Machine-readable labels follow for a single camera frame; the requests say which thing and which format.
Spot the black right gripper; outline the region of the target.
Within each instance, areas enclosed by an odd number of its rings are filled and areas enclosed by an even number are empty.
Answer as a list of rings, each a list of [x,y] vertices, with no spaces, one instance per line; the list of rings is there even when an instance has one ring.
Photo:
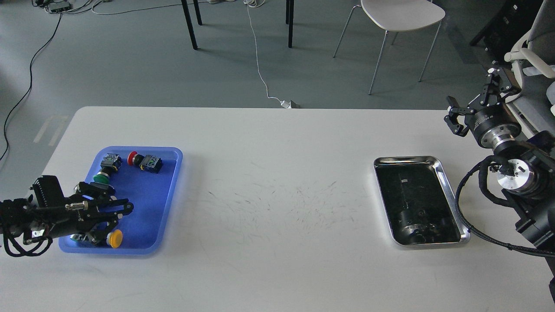
[[[480,147],[495,150],[503,142],[521,134],[521,125],[504,105],[511,101],[510,97],[520,93],[519,83],[515,77],[508,75],[507,69],[491,67],[478,95],[481,109],[462,108],[455,97],[447,96],[449,107],[444,121],[456,136],[465,137],[470,129]],[[469,115],[468,126],[459,123],[458,118],[462,115]]]

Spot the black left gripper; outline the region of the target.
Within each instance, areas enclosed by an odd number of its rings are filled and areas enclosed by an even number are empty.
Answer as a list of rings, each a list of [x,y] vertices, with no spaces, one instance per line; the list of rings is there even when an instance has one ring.
[[[134,210],[127,198],[117,199],[115,188],[101,182],[79,182],[74,198],[47,200],[44,204],[43,235],[51,238],[87,233],[93,240],[104,239],[119,221],[101,221],[100,215],[122,217]]]

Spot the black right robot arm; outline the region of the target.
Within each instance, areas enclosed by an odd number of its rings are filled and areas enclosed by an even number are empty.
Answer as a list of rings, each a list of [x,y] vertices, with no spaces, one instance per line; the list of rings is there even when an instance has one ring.
[[[481,93],[460,106],[447,97],[448,128],[456,136],[471,132],[477,144],[493,154],[478,162],[462,179],[455,193],[455,211],[470,233],[490,243],[536,257],[554,257],[554,137],[540,132],[517,140],[522,127],[507,108],[505,99],[520,92],[507,70],[488,70]],[[460,211],[459,198],[470,176],[478,173],[478,187],[492,203],[512,208],[519,216],[516,231],[533,247],[502,242],[478,230]]]

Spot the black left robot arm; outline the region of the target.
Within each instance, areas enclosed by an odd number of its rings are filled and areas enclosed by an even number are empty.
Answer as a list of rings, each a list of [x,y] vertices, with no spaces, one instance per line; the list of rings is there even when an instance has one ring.
[[[127,198],[115,197],[111,185],[79,182],[66,197],[56,176],[43,175],[28,197],[1,202],[3,245],[12,257],[40,256],[55,238],[65,236],[86,246],[117,248],[123,234],[116,227],[133,209]]]

